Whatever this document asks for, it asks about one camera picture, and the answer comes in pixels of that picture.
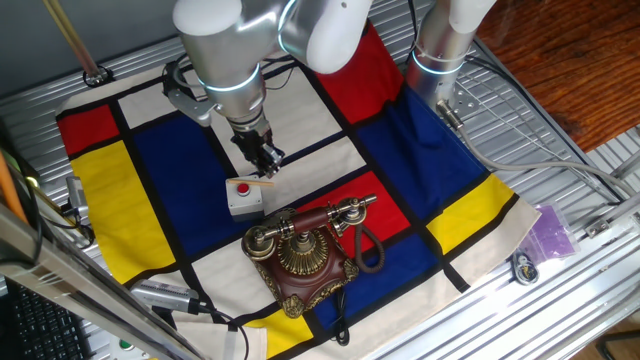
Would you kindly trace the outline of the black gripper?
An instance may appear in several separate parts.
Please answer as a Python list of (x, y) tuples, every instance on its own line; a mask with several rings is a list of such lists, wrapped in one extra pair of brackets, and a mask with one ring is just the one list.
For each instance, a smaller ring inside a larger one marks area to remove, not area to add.
[(253, 126), (232, 126), (232, 141), (240, 148), (245, 158), (255, 164), (260, 177), (272, 178), (279, 171), (285, 153), (273, 142), (273, 133), (268, 123)]

